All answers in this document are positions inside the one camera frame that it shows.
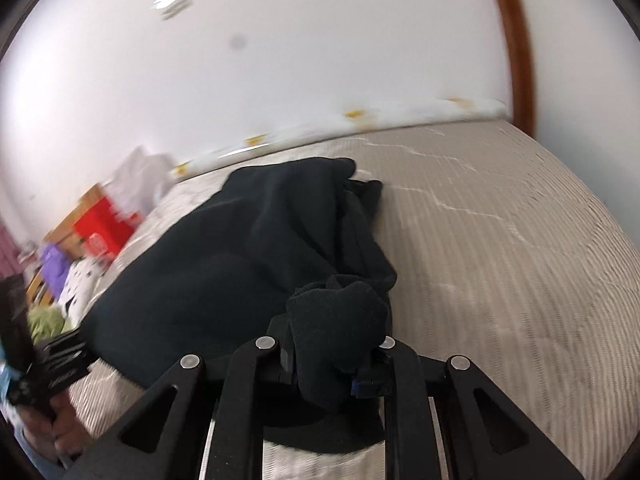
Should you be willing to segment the person's left hand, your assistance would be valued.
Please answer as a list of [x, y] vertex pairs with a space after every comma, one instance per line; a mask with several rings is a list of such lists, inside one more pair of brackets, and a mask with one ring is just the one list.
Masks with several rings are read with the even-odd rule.
[[77, 417], [67, 390], [52, 396], [53, 422], [32, 406], [19, 406], [18, 416], [24, 425], [29, 443], [49, 460], [81, 454], [93, 444], [93, 438]]

